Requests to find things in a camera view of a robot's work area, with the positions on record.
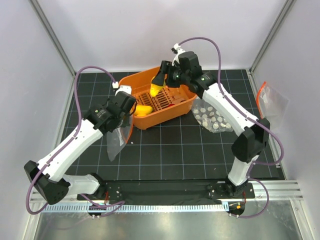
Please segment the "yellow pear toy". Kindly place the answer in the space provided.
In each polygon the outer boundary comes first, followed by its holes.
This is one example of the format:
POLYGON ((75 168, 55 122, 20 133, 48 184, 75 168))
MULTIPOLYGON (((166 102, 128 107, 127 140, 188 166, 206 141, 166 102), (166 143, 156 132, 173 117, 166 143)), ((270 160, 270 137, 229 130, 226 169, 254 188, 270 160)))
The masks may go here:
POLYGON ((151 83, 150 83, 150 95, 152 97, 155 97, 165 86, 156 86, 153 84, 153 78, 151 79, 151 83))

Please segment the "orange plastic basket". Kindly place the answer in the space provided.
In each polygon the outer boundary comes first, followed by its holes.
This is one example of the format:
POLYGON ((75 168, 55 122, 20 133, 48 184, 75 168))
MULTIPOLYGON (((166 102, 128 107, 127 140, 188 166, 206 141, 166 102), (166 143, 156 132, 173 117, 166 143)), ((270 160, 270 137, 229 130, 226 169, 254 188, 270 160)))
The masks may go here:
POLYGON ((136 98, 138 105, 151 106, 151 114, 143 117, 133 117, 133 124, 141 130, 146 130, 155 125, 187 114, 197 97, 189 91, 188 87, 181 85, 179 88, 165 86, 155 97, 150 95, 151 80, 159 71, 159 67, 150 68, 119 81, 120 85, 131 86, 131 94, 136 98))

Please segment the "single clear zip bag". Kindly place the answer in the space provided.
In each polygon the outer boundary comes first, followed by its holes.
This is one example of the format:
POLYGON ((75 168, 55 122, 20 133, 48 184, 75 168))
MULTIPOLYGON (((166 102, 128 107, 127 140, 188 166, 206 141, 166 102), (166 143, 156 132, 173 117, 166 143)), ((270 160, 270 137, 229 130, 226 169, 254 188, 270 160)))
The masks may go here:
POLYGON ((127 117, 113 132, 106 134, 106 152, 111 162, 128 143, 134 127, 133 120, 133 116, 127 117))

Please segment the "clear zip bags stack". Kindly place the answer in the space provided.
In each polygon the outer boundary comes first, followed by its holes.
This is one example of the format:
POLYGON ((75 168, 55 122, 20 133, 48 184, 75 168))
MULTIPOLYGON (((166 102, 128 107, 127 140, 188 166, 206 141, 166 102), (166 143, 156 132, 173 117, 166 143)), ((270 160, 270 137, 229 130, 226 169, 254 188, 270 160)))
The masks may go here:
POLYGON ((195 120, 211 133, 233 132, 230 123, 212 105, 196 97, 191 112, 195 120))

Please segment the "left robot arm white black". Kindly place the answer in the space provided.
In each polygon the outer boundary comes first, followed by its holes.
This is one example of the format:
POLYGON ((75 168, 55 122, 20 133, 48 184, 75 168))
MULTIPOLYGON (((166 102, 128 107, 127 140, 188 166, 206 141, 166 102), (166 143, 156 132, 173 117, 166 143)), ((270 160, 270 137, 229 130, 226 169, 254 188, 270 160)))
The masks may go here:
POLYGON ((80 119, 75 130, 51 153, 38 162, 28 161, 24 170, 34 187, 49 205, 69 195, 90 195, 101 200, 106 195, 106 182, 96 173, 67 175, 72 163, 105 134, 126 123, 136 103, 129 86, 123 85, 105 104, 93 105, 80 119))

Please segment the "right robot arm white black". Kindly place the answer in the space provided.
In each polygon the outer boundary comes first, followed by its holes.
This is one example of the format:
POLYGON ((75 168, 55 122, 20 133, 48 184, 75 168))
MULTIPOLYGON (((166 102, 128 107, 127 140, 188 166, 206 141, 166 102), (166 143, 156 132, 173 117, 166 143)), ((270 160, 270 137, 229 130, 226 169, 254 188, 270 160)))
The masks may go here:
POLYGON ((270 122, 246 111, 209 71, 203 71, 193 51, 175 51, 173 61, 163 60, 155 77, 151 79, 150 95, 156 96, 164 86, 181 85, 215 108, 233 128, 237 138, 231 146, 234 155, 224 190, 230 198, 243 193, 249 171, 269 140, 270 122))

